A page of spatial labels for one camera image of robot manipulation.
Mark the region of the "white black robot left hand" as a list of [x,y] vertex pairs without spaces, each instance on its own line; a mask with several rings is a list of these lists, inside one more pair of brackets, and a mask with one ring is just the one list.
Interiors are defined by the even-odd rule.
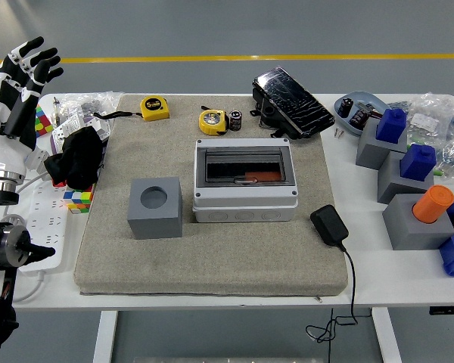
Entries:
[[36,148],[36,107],[47,83],[64,70],[56,48],[40,50],[39,36],[11,50],[0,63],[0,174],[21,178]]

